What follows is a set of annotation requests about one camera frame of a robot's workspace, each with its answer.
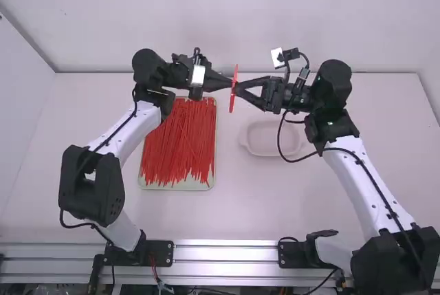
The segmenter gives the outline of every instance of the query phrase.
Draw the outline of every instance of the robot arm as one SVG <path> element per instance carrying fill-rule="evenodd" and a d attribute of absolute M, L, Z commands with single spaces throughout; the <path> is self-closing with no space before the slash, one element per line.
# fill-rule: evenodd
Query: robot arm
<path fill-rule="evenodd" d="M 344 109 L 351 93 L 350 67 L 342 61 L 326 61 L 308 86 L 306 66 L 295 83 L 289 83 L 289 61 L 300 56 L 304 55 L 298 49 L 272 51 L 275 67 L 287 69 L 284 78 L 265 76 L 236 83 L 233 93 L 262 111 L 307 113 L 307 139 L 335 171 L 353 202 L 365 245 L 354 255 L 345 252 L 335 257 L 335 251 L 332 254 L 331 246 L 326 245 L 330 238 L 325 238 L 335 232 L 317 232 L 305 243 L 316 258 L 314 265 L 331 263 L 352 272 L 357 285 L 370 287 L 371 293 L 387 289 L 390 282 L 399 289 L 425 289 L 437 266 L 439 235 L 431 227 L 417 226 L 368 159 L 359 131 Z M 152 50 L 137 52 L 132 62 L 134 109 L 88 146 L 72 145 L 63 154 L 58 195 L 61 212 L 90 221 L 126 252 L 139 252 L 145 234 L 123 211 L 121 168 L 144 136 L 171 112 L 175 94 L 163 87 L 187 89 L 189 98 L 201 100 L 204 91 L 232 86 L 232 80 L 213 71 L 197 48 L 190 58 L 173 54 L 172 59 L 166 63 Z M 251 87 L 261 87 L 261 95 L 247 91 Z M 383 266 L 386 273 L 377 276 Z"/>

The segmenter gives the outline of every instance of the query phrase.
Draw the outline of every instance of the white dish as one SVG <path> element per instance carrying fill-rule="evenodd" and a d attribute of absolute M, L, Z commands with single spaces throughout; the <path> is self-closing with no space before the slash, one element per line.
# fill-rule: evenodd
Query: white dish
<path fill-rule="evenodd" d="M 239 144 L 255 156 L 279 156 L 276 146 L 276 134 L 279 125 L 280 119 L 273 118 L 250 121 L 241 128 Z M 299 127 L 303 126 L 283 123 L 280 133 L 280 147 L 284 156 L 293 156 L 304 146 L 299 134 Z"/>

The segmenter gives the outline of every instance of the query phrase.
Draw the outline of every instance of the white table surface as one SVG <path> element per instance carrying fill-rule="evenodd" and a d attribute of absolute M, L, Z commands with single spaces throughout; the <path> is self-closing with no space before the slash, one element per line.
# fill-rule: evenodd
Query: white table surface
<path fill-rule="evenodd" d="M 262 75 L 239 74 L 239 80 Z M 440 230 L 440 128 L 417 75 L 354 74 L 352 83 L 348 110 L 368 155 L 417 223 Z M 132 86 L 130 74 L 57 76 L 1 216 L 3 240 L 99 239 L 92 230 L 64 230 L 58 224 L 61 155 L 70 144 L 85 145 L 107 130 L 130 106 Z M 324 160 L 314 156 L 286 164 L 279 157 L 254 157 L 238 145 L 248 120 L 270 116 L 239 98 L 229 114 L 229 93 L 212 94 L 218 103 L 214 188 L 140 189 L 140 145 L 123 169 L 130 218 L 153 238 L 303 239 L 335 228 L 349 245 L 362 245 L 351 202 Z M 307 143 L 302 152 L 313 149 Z M 70 216 L 66 221 L 76 222 Z"/>

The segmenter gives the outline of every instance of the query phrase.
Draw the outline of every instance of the black cable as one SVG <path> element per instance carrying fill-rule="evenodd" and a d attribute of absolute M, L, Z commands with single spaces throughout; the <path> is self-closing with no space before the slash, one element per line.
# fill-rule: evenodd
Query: black cable
<path fill-rule="evenodd" d="M 279 127 L 278 127 L 278 132 L 277 132 L 277 134 L 276 134 L 276 147 L 277 147 L 277 149 L 278 149 L 278 153 L 279 153 L 280 156 L 283 158 L 283 160 L 285 160 L 287 163 L 296 163 L 296 162 L 299 162 L 299 161 L 303 161 L 303 160 L 307 159 L 308 157 L 311 157 L 311 156 L 314 156 L 314 155 L 318 154 L 318 151 L 314 151 L 314 152 L 312 152 L 312 153 L 310 153 L 310 154 L 307 154 L 307 155 L 305 155 L 305 156 L 303 156 L 303 157 L 300 157 L 299 159 L 295 159 L 295 160 L 289 160 L 289 159 L 287 159 L 287 158 L 284 156 L 283 152 L 281 151 L 281 144 L 280 144 L 280 138 L 281 138 L 281 127 L 283 126 L 283 122 L 284 122 L 285 117 L 286 117 L 286 115 L 287 115 L 288 112 L 289 112 L 289 111 L 286 110 L 286 111 L 284 112 L 284 114 L 283 114 L 283 117 L 281 118 L 281 122 L 280 122 L 280 125 L 279 125 Z"/>
<path fill-rule="evenodd" d="M 115 288 L 116 282 L 115 282 L 115 265 L 113 264 L 113 261 L 111 261 L 111 286 L 112 289 Z"/>
<path fill-rule="evenodd" d="M 299 55 L 302 56 L 306 62 L 305 68 L 309 69 L 309 67 L 310 67 L 309 58 L 307 58 L 307 56 L 305 54 L 303 54 L 302 52 L 299 52 Z"/>
<path fill-rule="evenodd" d="M 300 242 L 297 238 L 294 237 L 282 237 L 281 239 L 278 240 L 278 244 L 276 245 L 277 248 L 280 246 L 280 243 L 283 240 L 292 240 L 293 242 Z"/>
<path fill-rule="evenodd" d="M 75 225 L 67 225 L 64 222 L 64 210 L 63 209 L 60 209 L 60 224 L 62 227 L 67 228 L 67 229 L 81 228 L 83 226 L 90 226 L 90 228 L 96 230 L 96 232 L 98 232 L 99 235 L 105 239 L 105 241 L 107 241 L 108 243 L 113 245 L 113 242 L 104 233 L 102 233 L 102 231 L 99 229 L 99 227 L 94 223 L 87 222 L 87 223 L 80 223 L 80 224 L 75 224 Z"/>
<path fill-rule="evenodd" d="M 284 114 L 286 114 L 286 115 L 287 115 L 287 113 L 293 113 L 293 112 L 294 112 L 294 111 L 292 111 L 292 110 L 290 109 L 290 104 L 292 103 L 292 100 L 293 100 L 293 99 L 290 99 L 289 106 L 288 106 L 287 109 L 284 111 Z M 284 117 L 284 122 L 287 122 L 287 123 L 293 123 L 293 124 L 304 124 L 304 123 L 305 123 L 304 120 L 286 120 L 285 117 Z"/>
<path fill-rule="evenodd" d="M 334 269 L 333 271 L 331 271 L 330 274 L 328 276 L 326 276 L 325 279 L 323 281 L 321 281 L 321 283 L 319 285 L 317 285 L 315 288 L 309 290 L 308 292 L 305 292 L 304 294 L 293 293 L 292 295 L 310 295 L 311 293 L 313 293 L 316 290 L 318 290 L 319 288 L 321 288 L 330 279 L 330 277 L 333 275 L 333 273 L 335 273 L 338 270 L 339 269 Z"/>
<path fill-rule="evenodd" d="M 300 157 L 296 160 L 288 160 L 284 155 L 283 152 L 281 151 L 281 146 L 280 146 L 280 134 L 281 134 L 281 128 L 283 126 L 283 122 L 285 121 L 285 116 L 287 115 L 289 111 L 286 110 L 283 114 L 283 117 L 281 118 L 280 121 L 280 125 L 278 127 L 278 133 L 276 135 L 276 145 L 278 148 L 278 152 L 280 154 L 280 156 L 282 157 L 283 160 L 285 160 L 286 162 L 289 163 L 296 163 L 299 161 L 303 161 L 305 159 L 307 159 L 308 157 L 311 157 L 315 154 L 318 154 L 317 151 L 307 154 L 303 157 Z M 410 248 L 411 254 L 414 258 L 414 260 L 416 261 L 417 265 L 419 266 L 419 269 L 421 271 L 421 274 L 423 276 L 424 282 L 426 284 L 426 287 L 428 289 L 428 293 L 430 294 L 432 292 L 431 287 L 428 284 L 428 277 L 426 274 L 426 271 L 422 265 L 421 259 L 419 257 L 419 255 L 417 254 L 417 251 L 413 245 L 413 242 L 411 241 L 410 237 L 408 236 L 408 234 L 406 233 L 404 227 L 402 226 L 402 224 L 400 223 L 399 219 L 397 218 L 397 214 L 396 212 L 393 210 L 393 208 L 391 207 L 390 203 L 388 202 L 388 200 L 386 199 L 385 195 L 383 194 L 382 190 L 380 189 L 379 185 L 377 185 L 377 182 L 375 181 L 374 177 L 371 175 L 370 170 L 368 170 L 368 168 L 365 166 L 365 164 L 363 163 L 362 159 L 360 159 L 355 153 L 353 153 L 352 151 L 349 151 L 348 149 L 343 149 L 341 147 L 327 147 L 324 148 L 323 151 L 342 151 L 346 154 L 349 154 L 351 157 L 353 157 L 356 160 L 356 164 L 359 164 L 365 171 L 365 173 L 367 174 L 368 178 L 370 179 L 371 183 L 373 184 L 375 190 L 377 191 L 377 194 L 379 194 L 380 198 L 382 199 L 382 201 L 385 203 L 385 208 L 389 211 L 391 218 L 393 219 L 393 221 L 396 223 L 397 227 L 399 228 L 399 231 L 402 233 L 402 235 L 405 238 L 405 242 L 408 244 L 408 247 Z"/>

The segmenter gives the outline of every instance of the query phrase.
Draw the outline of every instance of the red object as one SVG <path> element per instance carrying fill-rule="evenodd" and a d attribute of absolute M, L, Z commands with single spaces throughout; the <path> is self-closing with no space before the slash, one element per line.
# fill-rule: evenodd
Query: red object
<path fill-rule="evenodd" d="M 235 83 L 237 83 L 237 77 L 239 76 L 239 65 L 235 65 L 234 70 L 234 78 L 232 79 L 232 87 L 231 87 L 231 98 L 229 100 L 229 112 L 232 113 L 234 111 L 234 101 L 235 101 Z"/>
<path fill-rule="evenodd" d="M 165 122 L 145 137 L 140 175 L 167 186 L 191 175 L 209 187 L 214 175 L 217 106 L 214 98 L 178 98 Z"/>

